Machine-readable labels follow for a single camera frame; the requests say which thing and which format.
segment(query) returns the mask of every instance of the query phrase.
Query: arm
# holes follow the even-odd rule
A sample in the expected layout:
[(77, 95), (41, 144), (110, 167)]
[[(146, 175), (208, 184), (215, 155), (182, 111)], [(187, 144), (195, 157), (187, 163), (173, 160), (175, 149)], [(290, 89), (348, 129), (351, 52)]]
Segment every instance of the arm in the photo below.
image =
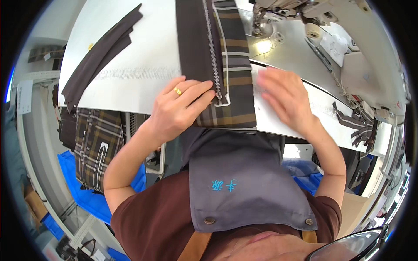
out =
[[(151, 117), (139, 127), (106, 169), (104, 196), (112, 214), (123, 201), (135, 194), (130, 184), (145, 157), (190, 127), (211, 103), (215, 95), (209, 90), (212, 84), (211, 81), (185, 81), (182, 76), (172, 80), (157, 96)], [(181, 96), (173, 90), (174, 87), (181, 90)]]
[(280, 120), (304, 136), (315, 149), (324, 170), (315, 197), (330, 197), (341, 207), (346, 182), (344, 158), (319, 119), (312, 114), (301, 78), (293, 72), (268, 67), (259, 71), (257, 82), (267, 91), (262, 97)]

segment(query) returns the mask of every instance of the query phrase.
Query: hand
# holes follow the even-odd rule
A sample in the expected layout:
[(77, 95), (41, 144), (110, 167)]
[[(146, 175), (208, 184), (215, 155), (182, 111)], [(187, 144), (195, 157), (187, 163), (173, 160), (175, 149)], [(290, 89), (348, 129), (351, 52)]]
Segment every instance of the hand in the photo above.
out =
[(311, 112), (308, 92), (294, 72), (267, 67), (258, 72), (258, 85), (266, 90), (261, 94), (273, 107), (280, 120), (306, 137), (318, 118)]
[[(215, 92), (210, 90), (213, 85), (211, 81), (185, 79), (185, 76), (181, 76), (171, 80), (155, 99), (151, 117), (141, 125), (148, 128), (156, 147), (176, 138), (190, 127), (215, 96)], [(180, 89), (181, 95), (174, 91), (175, 87)]]

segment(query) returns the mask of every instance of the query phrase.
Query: eyeglasses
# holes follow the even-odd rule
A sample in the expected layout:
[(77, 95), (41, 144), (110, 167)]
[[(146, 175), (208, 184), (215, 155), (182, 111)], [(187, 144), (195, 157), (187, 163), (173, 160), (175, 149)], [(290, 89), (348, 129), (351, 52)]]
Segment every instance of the eyeglasses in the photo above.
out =
[(306, 261), (360, 261), (375, 253), (387, 234), (388, 226), (360, 231), (324, 245), (306, 257)]

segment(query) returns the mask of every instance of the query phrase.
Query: apron strap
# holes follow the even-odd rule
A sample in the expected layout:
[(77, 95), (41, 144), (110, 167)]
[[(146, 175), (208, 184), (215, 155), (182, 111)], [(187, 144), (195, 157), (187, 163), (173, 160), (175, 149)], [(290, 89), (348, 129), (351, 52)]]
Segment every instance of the apron strap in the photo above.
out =
[(318, 243), (315, 230), (302, 231), (302, 239), (308, 243)]
[[(199, 261), (202, 258), (212, 233), (195, 231), (178, 257), (177, 261)], [(302, 239), (307, 243), (318, 243), (316, 231), (302, 231)]]
[(177, 261), (199, 261), (208, 246), (212, 233), (195, 231)]

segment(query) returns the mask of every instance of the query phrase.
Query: sewing machine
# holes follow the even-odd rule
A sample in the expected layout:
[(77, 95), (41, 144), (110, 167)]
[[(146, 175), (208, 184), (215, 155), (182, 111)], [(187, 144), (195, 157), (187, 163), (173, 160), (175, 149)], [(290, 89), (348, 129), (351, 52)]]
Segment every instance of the sewing machine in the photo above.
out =
[(321, 39), (331, 22), (341, 25), (355, 48), (344, 55), (341, 83), (349, 96), (375, 108), (378, 120), (403, 123), (410, 99), (396, 47), (383, 21), (365, 0), (250, 0), (252, 35), (268, 38), (271, 24), (301, 20), (308, 38)]

